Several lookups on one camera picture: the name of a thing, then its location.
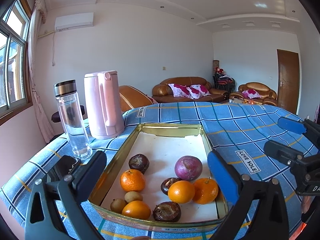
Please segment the gold metal tin box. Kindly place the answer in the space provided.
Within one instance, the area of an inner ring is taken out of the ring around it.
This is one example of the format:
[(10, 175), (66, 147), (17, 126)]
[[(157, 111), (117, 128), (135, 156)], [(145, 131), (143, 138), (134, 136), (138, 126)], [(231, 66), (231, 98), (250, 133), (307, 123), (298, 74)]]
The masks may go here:
[(222, 193), (206, 205), (189, 202), (181, 205), (182, 215), (178, 222), (157, 222), (126, 217), (111, 211), (110, 204), (116, 198), (123, 198), (120, 176), (129, 169), (129, 159), (136, 154), (145, 155), (149, 168), (145, 172), (146, 187), (142, 191), (144, 202), (151, 209), (167, 202), (168, 196), (161, 191), (161, 183), (175, 176), (175, 163), (184, 155), (200, 159), (203, 165), (202, 177), (212, 178), (207, 165), (211, 143), (202, 125), (195, 124), (140, 124), (124, 141), (116, 155), (106, 166), (97, 181), (88, 201), (106, 220), (137, 229), (170, 233), (193, 233), (213, 230), (228, 213), (228, 206)]

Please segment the clear glass water bottle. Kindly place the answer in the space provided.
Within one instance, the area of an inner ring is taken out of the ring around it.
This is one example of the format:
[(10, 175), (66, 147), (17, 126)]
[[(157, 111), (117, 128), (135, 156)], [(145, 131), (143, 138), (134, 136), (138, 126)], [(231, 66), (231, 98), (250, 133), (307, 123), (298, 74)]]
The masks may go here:
[(85, 160), (92, 155), (75, 80), (54, 85), (60, 120), (75, 157)]

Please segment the dark rack with clutter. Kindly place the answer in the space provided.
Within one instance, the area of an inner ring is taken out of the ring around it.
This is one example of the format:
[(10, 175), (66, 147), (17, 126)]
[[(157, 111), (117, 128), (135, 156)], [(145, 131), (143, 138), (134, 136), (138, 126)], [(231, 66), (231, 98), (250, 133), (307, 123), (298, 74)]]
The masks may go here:
[(213, 60), (213, 81), (216, 89), (226, 90), (228, 93), (235, 91), (235, 80), (220, 68), (219, 60)]

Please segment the rotten brown mangosteen front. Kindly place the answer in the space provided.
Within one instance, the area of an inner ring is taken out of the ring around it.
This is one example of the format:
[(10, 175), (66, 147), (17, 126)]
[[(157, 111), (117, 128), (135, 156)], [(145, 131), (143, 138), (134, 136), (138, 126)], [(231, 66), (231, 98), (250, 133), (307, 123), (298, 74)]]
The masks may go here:
[(161, 191), (165, 194), (168, 195), (168, 191), (170, 189), (170, 187), (172, 186), (172, 184), (180, 181), (180, 178), (176, 178), (176, 177), (171, 177), (171, 178), (167, 178), (165, 179), (162, 183), (161, 183)]

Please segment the pink floral cushion right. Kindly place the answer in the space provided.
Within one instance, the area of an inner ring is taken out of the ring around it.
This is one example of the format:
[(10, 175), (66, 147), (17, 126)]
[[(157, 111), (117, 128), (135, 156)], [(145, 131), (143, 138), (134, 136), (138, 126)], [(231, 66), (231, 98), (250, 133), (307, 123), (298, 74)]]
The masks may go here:
[(192, 96), (192, 99), (200, 99), (204, 96), (210, 95), (210, 92), (204, 85), (191, 85), (188, 90)]

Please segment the small smooth orange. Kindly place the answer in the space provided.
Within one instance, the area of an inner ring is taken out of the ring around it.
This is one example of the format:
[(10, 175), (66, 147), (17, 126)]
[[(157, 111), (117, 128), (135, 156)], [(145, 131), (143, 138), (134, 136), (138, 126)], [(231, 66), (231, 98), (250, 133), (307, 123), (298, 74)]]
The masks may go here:
[(136, 219), (149, 219), (151, 209), (145, 202), (134, 200), (123, 208), (121, 214)]

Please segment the dark rotten fruit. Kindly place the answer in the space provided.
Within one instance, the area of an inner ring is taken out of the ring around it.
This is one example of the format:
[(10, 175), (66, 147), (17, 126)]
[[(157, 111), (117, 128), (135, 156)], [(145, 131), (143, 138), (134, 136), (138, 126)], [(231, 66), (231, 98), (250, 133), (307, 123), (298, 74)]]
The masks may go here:
[(144, 174), (149, 168), (150, 162), (143, 154), (134, 155), (129, 159), (129, 167), (131, 169), (139, 170)]

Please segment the purple red onion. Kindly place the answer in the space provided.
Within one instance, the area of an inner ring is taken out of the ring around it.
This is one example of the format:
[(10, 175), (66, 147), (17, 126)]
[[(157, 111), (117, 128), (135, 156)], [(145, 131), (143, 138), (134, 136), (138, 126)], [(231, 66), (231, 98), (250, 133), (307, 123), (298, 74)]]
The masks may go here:
[(201, 175), (202, 162), (197, 157), (185, 155), (178, 159), (175, 164), (175, 174), (181, 180), (193, 181)]

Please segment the pink electric kettle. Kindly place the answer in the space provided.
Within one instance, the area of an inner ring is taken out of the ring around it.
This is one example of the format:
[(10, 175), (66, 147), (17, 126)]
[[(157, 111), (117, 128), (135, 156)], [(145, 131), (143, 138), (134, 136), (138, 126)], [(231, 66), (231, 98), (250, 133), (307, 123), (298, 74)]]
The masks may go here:
[(105, 140), (123, 133), (117, 71), (86, 74), (84, 91), (91, 136)]

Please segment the pink floral cushion left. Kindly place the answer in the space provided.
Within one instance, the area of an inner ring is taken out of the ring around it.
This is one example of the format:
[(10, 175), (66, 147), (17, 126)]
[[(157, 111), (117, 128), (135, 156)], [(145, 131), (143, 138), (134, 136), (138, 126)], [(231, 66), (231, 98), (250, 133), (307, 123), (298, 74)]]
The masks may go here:
[(191, 96), (187, 86), (179, 85), (176, 83), (170, 83), (170, 84), (168, 84), (168, 86), (171, 88), (171, 90), (173, 92), (173, 96), (175, 98), (184, 97), (184, 98), (192, 99), (192, 96)]

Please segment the dark stool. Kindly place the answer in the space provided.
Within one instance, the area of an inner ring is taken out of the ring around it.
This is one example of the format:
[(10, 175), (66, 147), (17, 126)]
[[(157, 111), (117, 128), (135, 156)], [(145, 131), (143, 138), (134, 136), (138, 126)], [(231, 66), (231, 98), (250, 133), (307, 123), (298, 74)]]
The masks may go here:
[[(80, 106), (82, 115), (85, 114), (85, 107), (83, 105)], [(51, 118), (53, 123), (59, 123), (61, 121), (59, 112), (55, 112)]]

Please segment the brown wooden door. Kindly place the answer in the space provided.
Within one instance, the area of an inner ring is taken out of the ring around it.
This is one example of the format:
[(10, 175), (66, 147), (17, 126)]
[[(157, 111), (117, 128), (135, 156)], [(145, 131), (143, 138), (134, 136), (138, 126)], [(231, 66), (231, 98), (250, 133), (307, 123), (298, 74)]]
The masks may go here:
[(278, 106), (296, 114), (300, 87), (299, 55), (292, 51), (277, 50)]

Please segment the brown leather sofa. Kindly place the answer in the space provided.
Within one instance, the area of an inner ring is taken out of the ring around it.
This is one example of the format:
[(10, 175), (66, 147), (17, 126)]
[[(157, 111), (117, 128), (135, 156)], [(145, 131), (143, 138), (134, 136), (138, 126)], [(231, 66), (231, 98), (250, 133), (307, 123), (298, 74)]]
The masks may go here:
[(159, 103), (222, 102), (229, 98), (229, 93), (213, 88), (202, 77), (173, 77), (156, 85), (152, 90), (152, 98)]

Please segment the large orange tangerine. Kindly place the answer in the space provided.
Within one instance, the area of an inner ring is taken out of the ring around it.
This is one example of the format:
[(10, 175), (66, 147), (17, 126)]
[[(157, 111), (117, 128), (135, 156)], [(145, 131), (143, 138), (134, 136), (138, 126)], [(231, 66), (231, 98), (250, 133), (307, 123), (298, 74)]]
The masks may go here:
[(193, 182), (193, 186), (195, 188), (193, 202), (201, 205), (213, 202), (219, 192), (218, 184), (211, 178), (200, 178)]

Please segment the window with frame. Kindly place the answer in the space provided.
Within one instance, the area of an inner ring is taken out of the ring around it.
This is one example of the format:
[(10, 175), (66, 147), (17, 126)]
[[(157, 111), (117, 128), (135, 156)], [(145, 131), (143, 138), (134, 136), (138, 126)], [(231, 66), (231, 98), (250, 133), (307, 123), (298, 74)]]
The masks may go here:
[(31, 7), (15, 0), (1, 16), (1, 124), (32, 105), (28, 69)]

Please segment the white wall air conditioner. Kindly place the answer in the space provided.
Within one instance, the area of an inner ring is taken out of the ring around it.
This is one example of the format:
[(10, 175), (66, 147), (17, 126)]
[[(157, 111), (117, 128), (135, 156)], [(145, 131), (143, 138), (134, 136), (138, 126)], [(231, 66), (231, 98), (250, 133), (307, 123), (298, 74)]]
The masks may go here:
[(55, 20), (55, 31), (63, 31), (75, 28), (84, 28), (93, 26), (94, 13), (87, 12), (74, 15), (57, 17)]

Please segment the wrinkled orange tangerine with stem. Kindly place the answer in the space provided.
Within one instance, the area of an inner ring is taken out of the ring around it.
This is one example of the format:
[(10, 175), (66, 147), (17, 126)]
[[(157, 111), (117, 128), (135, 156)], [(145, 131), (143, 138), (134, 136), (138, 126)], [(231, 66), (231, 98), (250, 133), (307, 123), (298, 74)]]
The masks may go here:
[(145, 189), (145, 185), (146, 182), (144, 174), (139, 170), (130, 169), (123, 172), (120, 176), (120, 186), (126, 192), (143, 191)]

